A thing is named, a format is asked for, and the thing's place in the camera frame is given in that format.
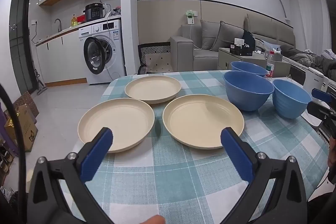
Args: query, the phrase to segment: screw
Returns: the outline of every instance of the screw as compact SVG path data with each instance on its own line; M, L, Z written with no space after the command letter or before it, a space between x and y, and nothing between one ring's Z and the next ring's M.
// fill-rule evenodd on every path
M289 156L288 158L290 162L296 162L296 158L294 156Z
M77 154L75 152L71 152L68 154L67 158L69 160L74 160L76 158Z
M258 153L258 158L261 159L261 160L264 160L264 159L266 159L266 154L264 152L259 152Z
M37 160L37 162L38 162L39 164L44 163L44 162L45 162L45 157L39 157L38 160Z

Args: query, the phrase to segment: white tray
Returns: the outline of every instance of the white tray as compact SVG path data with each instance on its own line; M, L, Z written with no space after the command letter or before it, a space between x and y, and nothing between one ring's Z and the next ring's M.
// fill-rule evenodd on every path
M93 140L102 127L111 129L113 143L108 153L122 152L139 144L152 129L154 111L143 101L119 98L88 110L78 124L83 143Z
M221 131L226 127L239 136L244 129L241 112L230 102L211 95L193 94L171 101L162 120L179 142L193 148L221 148Z
M128 97L148 104L158 104L173 99L181 90L181 84L172 77L153 75L141 77L128 83L125 93Z

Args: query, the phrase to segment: blue bowl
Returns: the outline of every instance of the blue bowl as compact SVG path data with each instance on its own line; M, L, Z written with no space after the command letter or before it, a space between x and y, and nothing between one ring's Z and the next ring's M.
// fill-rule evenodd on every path
M241 110L257 110L274 91L270 81L247 71L228 71L223 78L227 98Z
M303 88L289 81L273 81L273 105L280 116L295 119L307 108L311 97Z
M247 71L259 75L261 77L265 77L265 75L267 74L267 70L265 70L263 67L243 61L231 62L231 67L232 70Z

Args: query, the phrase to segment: white washing machine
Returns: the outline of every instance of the white washing machine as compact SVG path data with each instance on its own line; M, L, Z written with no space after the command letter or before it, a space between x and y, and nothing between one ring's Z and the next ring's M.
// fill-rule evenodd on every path
M121 21L118 19L78 30L89 84L109 83L126 75L120 28Z

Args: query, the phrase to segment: checkered tablecloth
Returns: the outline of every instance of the checkered tablecloth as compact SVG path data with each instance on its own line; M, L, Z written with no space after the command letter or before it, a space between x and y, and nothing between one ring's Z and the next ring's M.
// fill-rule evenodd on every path
M225 71L163 73L180 81L178 97L209 94L227 100ZM127 83L147 75L114 80L101 101L127 97ZM197 150L177 142L162 122L167 103L153 106L155 123L150 134L136 147L107 155L88 189L116 223L140 223L160 214L168 224L220 223L245 190L225 150ZM328 150L323 140L302 118L279 117L272 97L254 112L242 112L245 128L241 135L256 151L270 158L297 158L307 199L327 169ZM261 214L274 181L270 180L254 217ZM68 190L66 198L75 216L80 213Z

